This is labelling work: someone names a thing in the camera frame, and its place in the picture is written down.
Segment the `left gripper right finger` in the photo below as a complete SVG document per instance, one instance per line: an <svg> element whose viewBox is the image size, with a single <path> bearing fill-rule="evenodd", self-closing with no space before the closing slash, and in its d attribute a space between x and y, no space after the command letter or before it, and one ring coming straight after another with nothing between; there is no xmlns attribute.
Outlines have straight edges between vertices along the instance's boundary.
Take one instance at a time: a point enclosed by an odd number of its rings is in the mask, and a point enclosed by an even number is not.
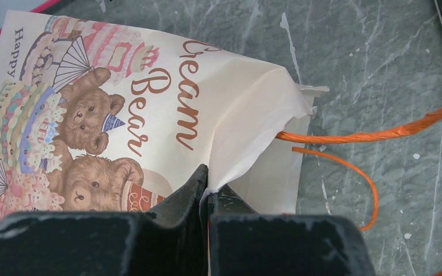
<svg viewBox="0 0 442 276"><path fill-rule="evenodd" d="M375 275L347 218L259 214L228 186L207 197L211 275Z"/></svg>

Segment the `paper bag with orange handles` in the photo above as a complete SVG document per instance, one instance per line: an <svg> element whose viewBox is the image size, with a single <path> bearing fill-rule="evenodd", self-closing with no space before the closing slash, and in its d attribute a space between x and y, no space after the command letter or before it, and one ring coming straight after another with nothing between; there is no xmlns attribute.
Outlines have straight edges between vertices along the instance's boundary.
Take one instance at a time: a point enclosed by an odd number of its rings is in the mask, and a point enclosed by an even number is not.
<svg viewBox="0 0 442 276"><path fill-rule="evenodd" d="M0 37L0 222L16 212L146 212L208 167L201 198L274 139L342 144L414 135L442 108L374 133L286 132L312 114L279 65L158 30L9 10Z"/></svg>

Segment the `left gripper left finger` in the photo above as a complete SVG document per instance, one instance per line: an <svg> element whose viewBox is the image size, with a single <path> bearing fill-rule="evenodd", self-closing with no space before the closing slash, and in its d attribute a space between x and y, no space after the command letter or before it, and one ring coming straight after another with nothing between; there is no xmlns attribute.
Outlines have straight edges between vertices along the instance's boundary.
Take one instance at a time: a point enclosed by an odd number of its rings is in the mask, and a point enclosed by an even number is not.
<svg viewBox="0 0 442 276"><path fill-rule="evenodd" d="M206 275L208 167L146 212L16 212L0 222L0 275Z"/></svg>

